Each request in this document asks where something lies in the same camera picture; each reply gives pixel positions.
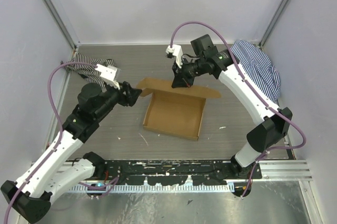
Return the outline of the brown cardboard box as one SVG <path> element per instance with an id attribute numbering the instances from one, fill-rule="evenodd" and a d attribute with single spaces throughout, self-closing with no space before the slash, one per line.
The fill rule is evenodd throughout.
<path id="1" fill-rule="evenodd" d="M 141 97 L 151 95 L 144 129 L 194 141 L 199 139 L 206 100 L 221 98 L 208 87 L 172 88 L 171 81 L 156 78 L 142 79 L 137 88 Z"/>

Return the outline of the right aluminium frame post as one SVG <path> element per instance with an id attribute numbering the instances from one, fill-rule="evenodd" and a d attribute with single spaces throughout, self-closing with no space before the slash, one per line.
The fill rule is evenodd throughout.
<path id="1" fill-rule="evenodd" d="M 261 41 L 259 42 L 259 48 L 263 48 L 268 41 L 269 37 L 271 36 L 273 30 L 275 29 L 279 19 L 281 18 L 282 14 L 285 12 L 288 4 L 291 0 L 281 0 L 272 19 L 270 20 L 266 31 L 264 32 Z"/>

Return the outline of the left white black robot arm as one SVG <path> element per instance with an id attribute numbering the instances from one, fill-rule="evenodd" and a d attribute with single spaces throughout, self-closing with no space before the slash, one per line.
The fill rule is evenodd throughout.
<path id="1" fill-rule="evenodd" d="M 29 223 L 39 222 L 52 204 L 75 184 L 105 176 L 105 160 L 94 152 L 86 153 L 74 166 L 61 174 L 63 163 L 99 128 L 100 122 L 119 104 L 133 106 L 142 90 L 123 82 L 120 88 L 89 83 L 82 87 L 78 104 L 63 123 L 56 139 L 39 159 L 15 181 L 1 186 L 8 206 Z"/>

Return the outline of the left aluminium frame post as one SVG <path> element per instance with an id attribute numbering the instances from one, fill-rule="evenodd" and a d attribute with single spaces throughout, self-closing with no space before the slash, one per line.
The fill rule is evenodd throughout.
<path id="1" fill-rule="evenodd" d="M 70 45 L 70 47 L 74 50 L 78 49 L 78 45 L 74 42 L 73 38 L 71 37 L 71 34 L 69 33 L 68 28 L 61 19 L 61 16 L 57 11 L 53 1 L 52 0 L 42 0 L 42 1 L 45 4 L 50 15 L 52 16 L 53 20 L 55 21 L 56 25 L 58 26 L 59 30 L 61 31 L 62 35 Z"/>

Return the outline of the aluminium frame post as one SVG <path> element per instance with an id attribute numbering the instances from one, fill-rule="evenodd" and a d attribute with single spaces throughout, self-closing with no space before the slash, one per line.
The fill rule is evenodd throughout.
<path id="1" fill-rule="evenodd" d="M 71 34 L 69 33 L 68 28 L 61 19 L 61 16 L 57 11 L 53 1 L 52 0 L 42 0 L 42 1 L 45 4 L 50 15 L 52 16 L 53 20 L 55 21 L 56 25 L 58 26 L 59 30 L 61 31 L 62 35 L 70 45 L 70 47 L 74 50 L 78 49 L 78 45 L 74 42 L 73 38 L 71 37 Z"/>
<path id="2" fill-rule="evenodd" d="M 268 41 L 269 37 L 271 36 L 273 30 L 275 29 L 279 19 L 281 18 L 282 14 L 285 12 L 288 4 L 291 0 L 281 0 L 272 19 L 270 20 L 266 31 L 264 32 L 261 41 L 259 42 L 259 48 L 263 48 Z"/>

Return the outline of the black white striped cloth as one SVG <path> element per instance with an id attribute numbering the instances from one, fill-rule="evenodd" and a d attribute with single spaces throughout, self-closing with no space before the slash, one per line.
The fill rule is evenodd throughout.
<path id="1" fill-rule="evenodd" d="M 91 65 L 116 66 L 112 59 L 93 58 L 81 53 L 75 53 L 70 62 L 83 62 Z M 67 72 L 76 72 L 89 83 L 99 84 L 102 89 L 105 88 L 105 82 L 100 78 L 100 73 L 94 67 L 89 65 L 73 64 L 63 67 Z"/>

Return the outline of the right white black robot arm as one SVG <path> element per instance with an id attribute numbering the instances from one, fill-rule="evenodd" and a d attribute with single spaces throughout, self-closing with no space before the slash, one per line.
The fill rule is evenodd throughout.
<path id="1" fill-rule="evenodd" d="M 228 49 L 218 51 L 209 35 L 191 41 L 191 45 L 195 55 L 190 62 L 184 59 L 180 45 L 166 49 L 166 56 L 175 60 L 172 88 L 190 88 L 195 77 L 209 74 L 228 87 L 243 104 L 256 125 L 247 134 L 244 147 L 231 158 L 233 176 L 243 179 L 256 158 L 287 135 L 292 112 L 269 100 L 252 82 L 239 60 L 231 56 Z"/>

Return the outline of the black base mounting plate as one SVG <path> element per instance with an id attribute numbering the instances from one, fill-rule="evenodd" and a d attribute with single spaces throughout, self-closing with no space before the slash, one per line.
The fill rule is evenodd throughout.
<path id="1" fill-rule="evenodd" d="M 190 178 L 192 185 L 226 185 L 231 179 L 249 179 L 252 168 L 234 171 L 228 160 L 108 160 L 89 180 L 112 180 L 118 185 L 151 186 L 183 185 Z"/>

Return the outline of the blue white striped cloth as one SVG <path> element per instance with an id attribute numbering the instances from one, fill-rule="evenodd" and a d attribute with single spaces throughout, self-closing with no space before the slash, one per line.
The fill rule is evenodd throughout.
<path id="1" fill-rule="evenodd" d="M 244 40 L 237 40 L 232 45 L 231 51 L 239 59 L 251 80 L 275 103 L 281 91 L 281 78 L 267 54 Z"/>

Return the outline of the aluminium front rail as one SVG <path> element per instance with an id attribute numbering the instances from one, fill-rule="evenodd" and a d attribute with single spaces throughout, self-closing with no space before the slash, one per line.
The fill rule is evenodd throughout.
<path id="1" fill-rule="evenodd" d="M 259 161 L 254 170 L 251 170 L 249 178 L 255 181 L 299 181 L 299 180 L 311 180 L 312 176 L 309 171 L 309 167 L 304 160 L 262 160 Z M 92 182 L 95 180 L 87 179 L 86 182 Z M 230 182 L 246 182 L 243 179 L 231 179 Z M 187 183 L 192 184 L 192 179 L 188 179 Z"/>

